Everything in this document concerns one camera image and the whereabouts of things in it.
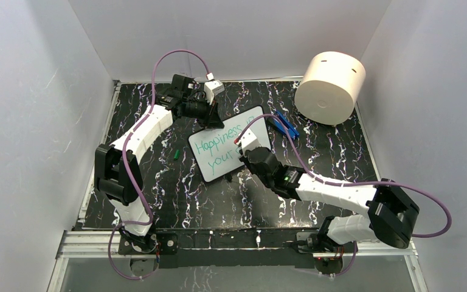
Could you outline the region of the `white whiteboard black frame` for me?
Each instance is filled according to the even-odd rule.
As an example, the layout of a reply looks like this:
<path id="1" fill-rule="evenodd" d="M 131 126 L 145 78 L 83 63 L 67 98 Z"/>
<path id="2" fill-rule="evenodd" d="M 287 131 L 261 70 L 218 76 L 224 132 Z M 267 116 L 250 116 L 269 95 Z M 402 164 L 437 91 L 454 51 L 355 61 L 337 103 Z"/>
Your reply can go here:
<path id="1" fill-rule="evenodd" d="M 201 130 L 189 136 L 188 143 L 204 182 L 210 183 L 244 166 L 234 140 L 249 122 L 263 113 L 262 106 L 254 106 L 224 120 L 223 129 Z"/>

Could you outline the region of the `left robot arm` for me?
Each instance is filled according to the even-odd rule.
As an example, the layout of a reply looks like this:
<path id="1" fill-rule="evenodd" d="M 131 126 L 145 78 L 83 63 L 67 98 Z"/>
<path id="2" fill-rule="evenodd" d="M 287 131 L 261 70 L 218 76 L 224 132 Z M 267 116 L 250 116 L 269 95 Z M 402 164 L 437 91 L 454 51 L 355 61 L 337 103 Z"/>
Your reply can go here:
<path id="1" fill-rule="evenodd" d="M 207 75 L 200 86 L 193 78 L 175 74 L 170 86 L 153 91 L 146 112 L 120 138 L 100 144 L 95 151 L 94 188 L 115 207 L 121 237 L 135 251 L 157 247 L 153 211 L 142 193 L 139 162 L 154 141 L 179 118 L 195 119 L 204 129 L 222 129 L 215 97 L 224 91 L 221 81 Z"/>

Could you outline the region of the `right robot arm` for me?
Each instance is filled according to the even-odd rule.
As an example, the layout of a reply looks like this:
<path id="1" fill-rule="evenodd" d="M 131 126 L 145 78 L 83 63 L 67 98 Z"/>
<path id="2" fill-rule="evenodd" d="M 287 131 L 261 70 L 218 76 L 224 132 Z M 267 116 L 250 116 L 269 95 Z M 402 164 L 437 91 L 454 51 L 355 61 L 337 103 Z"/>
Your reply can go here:
<path id="1" fill-rule="evenodd" d="M 285 199 L 315 201 L 353 211 L 349 217 L 327 217 L 316 241 L 326 252 L 361 240 L 379 240 L 406 249 L 419 215 L 418 205 L 393 181 L 359 186 L 322 178 L 301 167 L 283 165 L 266 147 L 241 151 L 240 161 L 263 185 Z"/>

